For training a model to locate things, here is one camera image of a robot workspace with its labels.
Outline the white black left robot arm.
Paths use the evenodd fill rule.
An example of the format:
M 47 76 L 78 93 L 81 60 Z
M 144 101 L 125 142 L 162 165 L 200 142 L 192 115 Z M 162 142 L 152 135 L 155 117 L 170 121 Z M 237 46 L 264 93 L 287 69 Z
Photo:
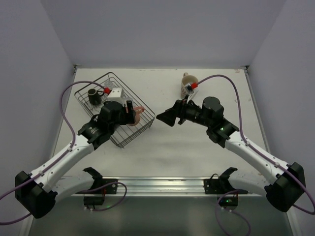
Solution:
M 29 174 L 21 171 L 15 177 L 15 198 L 36 219 L 49 213 L 56 202 L 74 193 L 91 193 L 106 188 L 102 175 L 85 168 L 77 177 L 64 177 L 82 158 L 107 142 L 120 125 L 135 122 L 131 100 L 125 104 L 104 102 L 100 113 L 91 118 L 73 140 L 45 164 Z

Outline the clear faceted plastic glass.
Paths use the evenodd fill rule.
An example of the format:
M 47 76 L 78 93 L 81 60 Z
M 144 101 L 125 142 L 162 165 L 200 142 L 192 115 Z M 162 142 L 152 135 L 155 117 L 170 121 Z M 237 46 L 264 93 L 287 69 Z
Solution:
M 104 81 L 104 85 L 103 85 L 105 88 L 109 88 L 109 89 L 113 89 L 113 88 L 116 88 L 117 85 L 115 83 L 115 81 L 112 81 L 112 80 L 105 80 Z

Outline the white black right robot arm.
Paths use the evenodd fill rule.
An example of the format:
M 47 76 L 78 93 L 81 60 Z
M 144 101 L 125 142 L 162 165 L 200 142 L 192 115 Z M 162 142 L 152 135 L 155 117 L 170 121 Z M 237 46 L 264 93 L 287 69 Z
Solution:
M 220 101 L 208 96 L 202 106 L 192 100 L 177 100 L 173 107 L 157 115 L 157 119 L 173 127 L 186 120 L 205 126 L 209 139 L 254 167 L 267 180 L 261 187 L 268 202 L 277 210 L 287 212 L 304 194 L 306 186 L 303 167 L 297 162 L 288 164 L 252 143 L 223 116 Z

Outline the black ceramic mug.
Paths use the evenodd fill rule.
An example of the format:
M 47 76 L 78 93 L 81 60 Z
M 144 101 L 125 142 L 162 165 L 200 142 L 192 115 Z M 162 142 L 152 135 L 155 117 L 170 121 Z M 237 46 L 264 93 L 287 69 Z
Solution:
M 101 103 L 101 97 L 103 95 L 103 91 L 98 91 L 94 88 L 88 90 L 88 99 L 93 106 L 98 106 Z

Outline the large cream floral mug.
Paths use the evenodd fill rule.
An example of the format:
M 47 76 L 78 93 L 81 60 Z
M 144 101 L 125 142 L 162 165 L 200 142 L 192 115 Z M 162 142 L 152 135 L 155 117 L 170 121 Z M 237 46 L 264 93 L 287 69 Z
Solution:
M 181 91 L 180 91 L 180 97 L 181 99 L 184 99 L 186 96 L 189 98 L 193 98 L 196 93 L 198 92 L 197 88 L 193 88 L 193 85 L 197 85 L 198 79 L 185 72 L 183 74 L 182 80 L 181 80 Z

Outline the pink ceramic mug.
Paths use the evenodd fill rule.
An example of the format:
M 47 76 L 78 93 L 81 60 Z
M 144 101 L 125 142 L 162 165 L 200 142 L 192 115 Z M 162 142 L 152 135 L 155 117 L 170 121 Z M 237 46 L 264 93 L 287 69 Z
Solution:
M 140 114 L 145 111 L 145 108 L 142 106 L 133 107 L 133 109 L 135 111 L 135 123 L 128 124 L 128 126 L 136 126 L 141 120 Z

